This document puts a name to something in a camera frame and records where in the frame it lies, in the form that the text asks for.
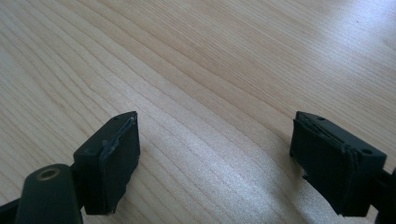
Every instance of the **tabletop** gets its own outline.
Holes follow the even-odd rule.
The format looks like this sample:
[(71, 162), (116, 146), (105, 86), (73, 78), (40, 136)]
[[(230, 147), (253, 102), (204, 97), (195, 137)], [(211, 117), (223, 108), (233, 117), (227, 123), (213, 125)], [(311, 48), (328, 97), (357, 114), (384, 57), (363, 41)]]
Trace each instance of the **tabletop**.
[(393, 0), (0, 1), (0, 204), (110, 118), (141, 156), (85, 223), (373, 223), (337, 216), (290, 158), (296, 111), (396, 166)]

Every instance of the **wooden table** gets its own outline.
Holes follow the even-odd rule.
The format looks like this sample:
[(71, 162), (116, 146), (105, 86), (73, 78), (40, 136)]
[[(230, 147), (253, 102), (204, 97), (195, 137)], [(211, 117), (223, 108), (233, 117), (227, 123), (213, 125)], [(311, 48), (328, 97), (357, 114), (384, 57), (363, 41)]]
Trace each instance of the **wooden table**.
[(85, 223), (373, 223), (301, 178), (298, 110), (396, 166), (392, 0), (2, 0), (0, 76), (0, 204), (132, 110), (139, 166)]

